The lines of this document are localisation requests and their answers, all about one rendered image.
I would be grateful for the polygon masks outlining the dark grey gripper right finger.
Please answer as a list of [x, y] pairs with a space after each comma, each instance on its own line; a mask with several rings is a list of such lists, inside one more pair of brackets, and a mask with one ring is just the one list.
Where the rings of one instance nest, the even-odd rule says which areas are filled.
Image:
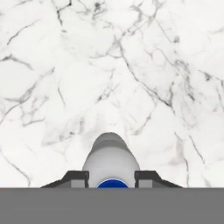
[[156, 171], [135, 171], [135, 188], [179, 188], [167, 180], [161, 179]]

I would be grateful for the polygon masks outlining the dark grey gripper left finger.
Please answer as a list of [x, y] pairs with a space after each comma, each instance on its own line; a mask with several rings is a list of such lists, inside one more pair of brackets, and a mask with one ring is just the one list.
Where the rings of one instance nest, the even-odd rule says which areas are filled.
[[89, 171], [68, 171], [62, 179], [44, 185], [44, 188], [88, 188]]

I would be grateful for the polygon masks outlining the white bottle with blue label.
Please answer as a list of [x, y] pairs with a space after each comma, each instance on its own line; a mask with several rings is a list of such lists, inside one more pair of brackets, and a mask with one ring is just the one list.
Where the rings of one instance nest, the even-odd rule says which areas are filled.
[[89, 172], [91, 188], [113, 179], [134, 188], [134, 174], [140, 166], [124, 140], [116, 133], [108, 132], [96, 138], [82, 170]]

